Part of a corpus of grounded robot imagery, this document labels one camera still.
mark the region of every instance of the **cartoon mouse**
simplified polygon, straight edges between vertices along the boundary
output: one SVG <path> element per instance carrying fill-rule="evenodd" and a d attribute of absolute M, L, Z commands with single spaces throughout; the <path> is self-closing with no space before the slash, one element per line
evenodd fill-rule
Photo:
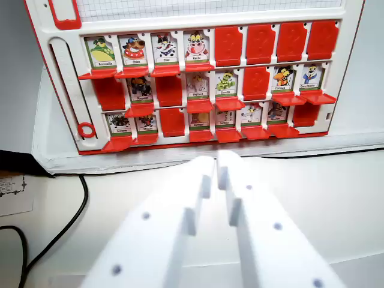
<path fill-rule="evenodd" d="M 273 102 L 272 109 L 268 112 L 268 116 L 271 118 L 278 117 L 278 116 L 281 116 L 286 110 L 287 110 L 286 107 L 282 106 L 279 103 Z"/>

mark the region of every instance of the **character card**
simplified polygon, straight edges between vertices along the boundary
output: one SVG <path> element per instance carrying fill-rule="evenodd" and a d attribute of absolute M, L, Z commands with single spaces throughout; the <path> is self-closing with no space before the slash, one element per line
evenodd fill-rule
<path fill-rule="evenodd" d="M 137 34 L 119 35 L 119 46 L 125 67 L 146 66 L 145 42 Z"/>
<path fill-rule="evenodd" d="M 268 108 L 267 124 L 281 124 L 287 122 L 288 107 L 277 102 L 271 102 Z"/>
<path fill-rule="evenodd" d="M 237 96 L 238 76 L 233 71 L 216 71 L 216 97 Z"/>
<path fill-rule="evenodd" d="M 202 30 L 184 32 L 185 63 L 209 61 L 209 38 Z"/>
<path fill-rule="evenodd" d="M 133 104 L 153 102 L 151 81 L 147 77 L 130 78 L 127 83 Z"/>
<path fill-rule="evenodd" d="M 321 63 L 305 65 L 302 70 L 300 91 L 320 89 L 324 76 Z"/>
<path fill-rule="evenodd" d="M 215 127 L 230 128 L 235 126 L 236 111 L 219 111 L 215 109 Z"/>
<path fill-rule="evenodd" d="M 262 108 L 256 103 L 247 103 L 241 109 L 241 126 L 255 126 L 262 123 Z"/>
<path fill-rule="evenodd" d="M 209 78 L 203 73 L 194 72 L 186 73 L 187 78 L 187 97 L 188 99 L 204 99 L 208 98 Z"/>
<path fill-rule="evenodd" d="M 111 136 L 132 135 L 130 123 L 128 118 L 124 117 L 124 113 L 107 113 L 106 121 Z"/>
<path fill-rule="evenodd" d="M 152 33 L 151 38 L 156 65 L 177 64 L 179 62 L 177 41 L 169 32 Z"/>
<path fill-rule="evenodd" d="M 116 68 L 112 44 L 103 36 L 86 37 L 84 40 L 92 69 Z"/>
<path fill-rule="evenodd" d="M 295 73 L 296 71 L 292 66 L 276 66 L 274 69 L 271 93 L 292 91 Z"/>
<path fill-rule="evenodd" d="M 190 130 L 206 130 L 209 129 L 209 113 L 192 113 L 189 114 Z"/>
<path fill-rule="evenodd" d="M 158 133 L 155 115 L 150 114 L 144 117 L 136 117 L 134 120 L 138 135 Z"/>

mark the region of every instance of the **white wall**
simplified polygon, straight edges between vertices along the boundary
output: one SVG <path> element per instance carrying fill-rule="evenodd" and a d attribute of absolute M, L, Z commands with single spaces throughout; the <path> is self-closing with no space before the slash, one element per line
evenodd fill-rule
<path fill-rule="evenodd" d="M 0 9 L 0 150 L 31 153 L 43 59 L 24 2 Z"/>

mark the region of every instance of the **white table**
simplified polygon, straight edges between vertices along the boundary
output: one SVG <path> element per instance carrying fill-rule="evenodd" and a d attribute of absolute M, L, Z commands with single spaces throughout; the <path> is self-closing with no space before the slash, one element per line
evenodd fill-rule
<path fill-rule="evenodd" d="M 254 162 L 254 158 L 245 160 Z M 291 218 L 346 284 L 382 287 L 384 151 L 264 162 L 254 168 L 255 173 L 273 183 Z M 35 267 L 26 286 L 64 287 L 60 280 L 76 283 L 78 278 L 67 275 L 86 274 L 126 214 L 166 179 L 167 168 L 87 176 L 89 203 L 83 217 Z M 12 224 L 25 232 L 31 257 L 66 225 L 83 199 L 76 176 L 34 177 L 33 182 L 34 210 L 0 217 L 0 226 Z M 189 241 L 181 287 L 241 287 L 238 262 L 224 193 L 214 189 L 211 199 L 203 202 L 197 236 Z M 17 287 L 20 268 L 16 233 L 1 231 L 1 286 Z"/>

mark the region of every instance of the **cartoon cow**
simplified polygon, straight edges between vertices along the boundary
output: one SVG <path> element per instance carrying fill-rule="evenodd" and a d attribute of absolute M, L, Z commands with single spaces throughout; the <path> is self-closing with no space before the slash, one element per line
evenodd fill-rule
<path fill-rule="evenodd" d="M 188 56 L 202 56 L 208 54 L 208 50 L 205 48 L 204 38 L 198 31 L 191 34 L 188 38 L 187 52 L 185 57 Z"/>

